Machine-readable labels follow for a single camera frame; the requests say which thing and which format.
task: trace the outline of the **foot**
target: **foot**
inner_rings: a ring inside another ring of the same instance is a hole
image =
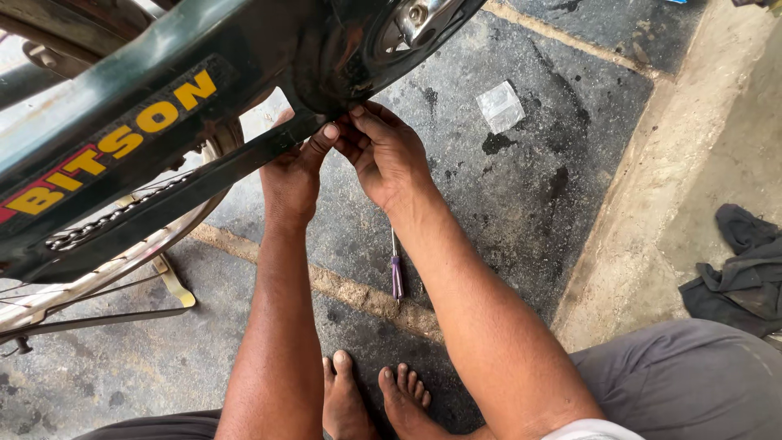
[[[451,438],[448,431],[426,414],[432,395],[418,379],[418,374],[401,363],[396,368],[396,379],[389,367],[380,370],[378,383],[383,391],[386,415],[401,440]]]
[[[336,374],[332,361],[323,358],[323,429],[334,440],[379,440],[375,424],[358,393],[352,369],[353,360],[345,350],[334,353]]]

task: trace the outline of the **cloth rag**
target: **cloth rag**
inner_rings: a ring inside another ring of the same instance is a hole
[[[736,257],[723,270],[697,263],[701,275],[679,287],[693,318],[709,319],[764,337],[782,329],[782,239],[773,223],[736,204],[716,212],[717,225]]]

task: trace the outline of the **hand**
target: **hand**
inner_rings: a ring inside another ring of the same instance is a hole
[[[384,106],[367,101],[337,120],[335,148],[356,168],[364,193],[392,218],[419,193],[436,191],[415,131]]]
[[[286,110],[277,126],[293,117]],[[315,215],[317,193],[321,188],[321,165],[326,153],[339,138],[336,124],[324,125],[301,147],[294,146],[260,169],[264,188],[266,230],[305,230]]]

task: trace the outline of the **bicycle stand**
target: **bicycle stand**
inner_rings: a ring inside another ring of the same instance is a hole
[[[61,304],[56,308],[47,309],[43,311],[39,316],[33,317],[33,321],[34,321],[33,324],[29,324],[21,328],[0,333],[0,345],[3,345],[6,342],[10,342],[10,341],[16,341],[17,344],[17,348],[14,349],[12,352],[0,356],[5,358],[16,352],[19,352],[20,355],[31,352],[33,348],[30,347],[30,345],[27,343],[28,339],[31,336],[35,336],[39,334],[56,333],[56,332],[67,331],[67,330],[84,329],[84,328],[94,327],[94,326],[105,326],[108,324],[130,323],[133,321],[145,321],[147,319],[167,318],[169,316],[181,315],[182,313],[185,313],[189,309],[196,306],[198,302],[196,300],[196,296],[193,295],[190,290],[187,290],[182,285],[181,281],[177,277],[177,274],[174,272],[174,268],[171,267],[171,264],[166,258],[164,253],[155,257],[152,260],[152,264],[155,266],[155,270],[158,272],[157,275],[150,276],[148,278],[144,278],[143,280],[135,281],[133,283],[129,283],[121,287],[116,287],[113,289],[97,292],[95,294],[86,295],[82,298],[78,298],[69,301],[67,303]],[[149,310],[144,312],[121,313],[121,314],[107,315],[107,316],[92,316],[89,318],[72,319],[68,321],[62,321],[59,323],[49,323],[49,324],[42,323],[43,320],[46,319],[46,316],[49,313],[57,312],[61,308],[65,308],[68,305],[72,305],[76,302],[86,301],[88,299],[103,296],[105,294],[122,290],[124,288],[134,286],[136,284],[144,283],[145,281],[150,281],[158,277],[163,280],[163,283],[166,285],[166,288],[168,289],[169,293],[171,293],[171,295],[175,296],[181,302],[182,304],[181,307],[165,308],[160,310]]]

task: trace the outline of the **man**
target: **man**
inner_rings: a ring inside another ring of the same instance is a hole
[[[129,420],[79,439],[303,439],[320,438],[321,429],[336,440],[378,437],[350,356],[319,360],[304,237],[332,146],[388,215],[429,292],[451,361],[486,419],[467,438],[779,437],[782,356],[739,330],[675,321],[568,357],[475,252],[432,182],[415,132],[366,103],[261,168],[256,291],[222,414]],[[414,371],[400,364],[378,374],[400,438],[456,437],[427,417],[436,396]]]

